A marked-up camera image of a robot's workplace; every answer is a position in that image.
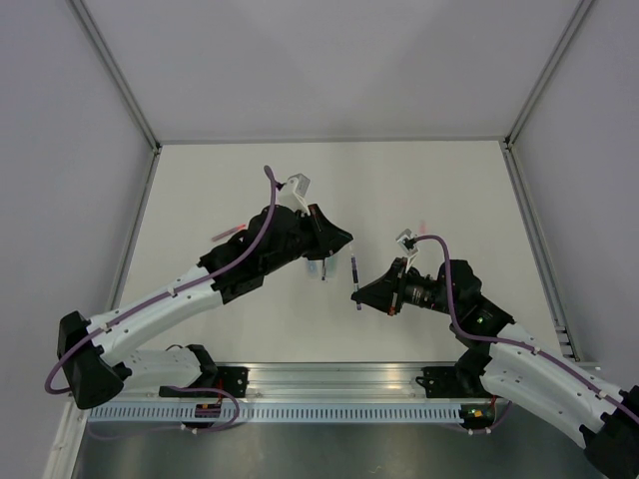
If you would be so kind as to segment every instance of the marker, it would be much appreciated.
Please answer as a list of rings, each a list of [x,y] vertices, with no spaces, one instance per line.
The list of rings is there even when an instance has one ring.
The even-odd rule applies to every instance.
[[[231,228],[230,230],[227,230],[227,231],[225,231],[223,233],[220,233],[219,235],[216,235],[216,236],[212,237],[211,241],[212,242],[216,242],[216,241],[219,241],[219,240],[223,240],[224,238],[226,238],[226,237],[228,237],[228,236],[230,236],[230,235],[232,235],[234,233],[240,232],[241,230],[245,229],[246,227],[247,227],[246,225],[239,225],[238,227]]]
[[[357,262],[355,261],[355,253],[352,250],[352,246],[349,245],[350,249],[350,268],[352,269],[352,284],[355,292],[359,291],[359,278],[357,277]],[[361,311],[361,303],[357,303],[357,310]]]

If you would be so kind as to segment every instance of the cable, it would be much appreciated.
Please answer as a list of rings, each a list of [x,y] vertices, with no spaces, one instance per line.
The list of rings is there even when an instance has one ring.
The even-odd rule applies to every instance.
[[[269,210],[267,212],[267,218],[265,219],[264,224],[260,228],[260,231],[258,232],[258,235],[253,240],[251,245],[242,254],[240,254],[238,257],[236,257],[233,261],[231,261],[226,266],[223,266],[220,269],[218,269],[216,271],[213,271],[211,274],[207,274],[206,276],[199,277],[198,279],[194,279],[193,281],[187,282],[186,284],[183,284],[183,285],[181,285],[179,287],[176,287],[174,289],[174,292],[182,292],[185,289],[189,289],[190,287],[193,287],[193,286],[196,286],[196,285],[198,285],[198,284],[200,284],[202,282],[208,281],[209,279],[213,279],[214,277],[217,277],[220,274],[224,274],[225,272],[233,269],[238,264],[240,264],[242,261],[244,261],[249,256],[249,254],[251,254],[255,250],[255,248],[258,247],[258,244],[260,243],[260,241],[262,240],[262,238],[266,234],[267,229],[271,225],[271,220],[273,219],[273,214],[274,214],[275,209],[276,209],[276,194],[277,194],[277,186],[278,186],[278,182],[276,181],[276,179],[275,179],[275,177],[273,175],[273,170],[271,170],[271,167],[269,167],[268,165],[264,166],[264,172],[266,173],[267,177],[271,181],[271,202],[269,204]],[[131,309],[129,309],[128,311],[123,312],[121,315],[117,316],[115,319],[112,319],[111,321],[107,322],[106,323],[106,328],[111,328],[111,327],[121,323],[122,321],[124,321],[128,317],[136,314],[137,312],[142,311],[143,309],[145,309],[145,308],[147,308],[147,307],[155,304],[156,302],[161,301],[162,299],[165,299],[167,297],[171,297],[171,294],[168,291],[165,291],[165,292],[162,292],[162,293],[158,294],[157,296],[154,296],[154,297],[152,297],[150,299],[147,299],[144,302],[141,302],[137,306],[134,306]],[[99,334],[101,334],[103,332],[104,332],[104,329],[101,329],[101,328],[98,328],[98,329],[92,331],[91,333],[87,334],[82,339],[80,339],[76,344],[71,346],[69,348],[69,350],[67,352],[65,352],[62,355],[62,357],[60,357],[58,362],[56,362],[56,364],[53,366],[53,368],[51,369],[51,371],[47,375],[47,378],[46,378],[45,383],[44,383],[45,391],[47,391],[49,394],[65,394],[67,392],[71,392],[71,387],[63,387],[61,389],[55,389],[52,386],[54,377],[56,376],[58,371],[60,371],[60,369],[62,369],[62,366],[69,360],[69,358],[71,356],[73,356],[85,344],[87,344],[89,341],[93,340],[96,336],[98,336]]]
[[[505,337],[480,336],[477,334],[470,334],[464,331],[463,329],[461,329],[461,326],[459,325],[459,321],[457,320],[454,298],[452,296],[452,277],[451,277],[450,254],[448,252],[448,246],[446,245],[446,242],[443,240],[443,238],[438,237],[437,235],[424,235],[424,236],[415,238],[415,241],[422,241],[422,240],[435,240],[439,243],[439,245],[441,246],[441,249],[443,250],[444,269],[446,272],[446,278],[445,278],[446,279],[446,298],[448,300],[448,309],[450,311],[450,319],[452,321],[452,325],[455,328],[455,331],[457,332],[457,334],[459,334],[461,337],[465,337],[466,339],[470,339],[473,341],[509,344],[511,346],[516,346],[516,347],[525,349],[531,352],[532,354],[540,355],[544,359],[547,359],[548,361],[555,364],[557,367],[563,369],[565,372],[567,372],[572,377],[577,379],[588,389],[590,389],[591,391],[594,391],[597,397],[599,397],[600,399],[605,399],[610,404],[615,406],[617,409],[622,411],[639,426],[639,416],[637,416],[637,414],[632,412],[630,409],[628,409],[626,406],[621,404],[621,402],[617,401],[615,398],[610,397],[604,390],[597,387],[591,381],[583,377],[581,374],[579,374],[577,371],[572,369],[570,366],[564,364],[561,360],[557,359],[552,354],[549,354],[542,350],[538,350],[537,348],[531,346],[530,344],[526,344],[525,342],[522,342],[522,341],[507,339]]]
[[[177,387],[177,386],[167,386],[167,387],[179,392],[212,392],[214,394],[223,395],[231,399],[231,402],[233,402],[233,405],[235,406],[233,417],[229,419],[227,422],[225,422],[224,424],[220,424],[219,426],[211,426],[211,427],[202,428],[202,429],[198,429],[195,427],[189,428],[184,426],[184,424],[182,425],[172,424],[170,426],[157,426],[157,427],[152,427],[151,429],[143,429],[141,431],[130,432],[127,434],[118,434],[114,436],[102,436],[100,434],[96,434],[94,431],[91,430],[89,423],[87,423],[87,435],[99,441],[115,441],[118,439],[127,439],[129,437],[138,436],[140,434],[164,432],[164,431],[175,431],[180,429],[189,430],[191,431],[192,434],[201,434],[205,432],[216,432],[216,431],[223,431],[225,429],[229,429],[233,425],[233,423],[236,422],[238,417],[240,417],[240,403],[238,402],[238,399],[236,399],[232,394],[228,393],[224,389],[218,389],[215,387]]]

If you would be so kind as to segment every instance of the white wall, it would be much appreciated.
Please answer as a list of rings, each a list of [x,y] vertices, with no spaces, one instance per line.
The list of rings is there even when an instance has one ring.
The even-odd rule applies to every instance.
[[[63,0],[0,15],[0,477],[42,474],[58,320],[105,307],[150,152]]]
[[[639,382],[639,2],[597,2],[517,144],[587,357]]]
[[[498,137],[577,0],[87,0],[169,141]]]

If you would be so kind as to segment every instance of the black mounting bracket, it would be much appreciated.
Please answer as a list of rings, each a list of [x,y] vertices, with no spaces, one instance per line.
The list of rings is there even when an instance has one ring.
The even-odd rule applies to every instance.
[[[421,368],[421,376],[415,378],[417,384],[426,390],[429,399],[448,398],[490,398],[481,386],[468,387],[457,375],[455,366],[426,366]]]

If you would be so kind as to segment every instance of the robotic arm link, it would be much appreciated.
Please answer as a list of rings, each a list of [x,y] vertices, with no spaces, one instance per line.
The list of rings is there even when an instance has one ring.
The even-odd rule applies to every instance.
[[[246,230],[214,247],[184,275],[118,309],[89,319],[74,311],[61,319],[59,361],[47,377],[47,392],[71,392],[77,406],[88,409],[123,389],[157,391],[162,386],[215,383],[217,367],[202,346],[169,351],[136,348],[194,314],[257,289],[267,274],[301,256],[324,259],[352,241],[352,235],[331,224],[318,205],[306,204],[308,178],[295,175],[280,185],[269,167],[265,172],[272,186],[271,204],[251,219]],[[280,205],[276,205],[277,189]],[[54,389],[51,383],[61,368],[69,388]]]
[[[437,278],[410,266],[421,240],[436,240],[443,249]],[[406,231],[397,241],[408,257],[396,258],[353,301],[388,315],[399,314],[405,303],[449,314],[451,331],[468,347],[455,364],[464,389],[504,397],[549,422],[610,478],[639,475],[638,386],[622,391],[535,339],[481,294],[481,280],[467,261],[450,259],[442,238]]]

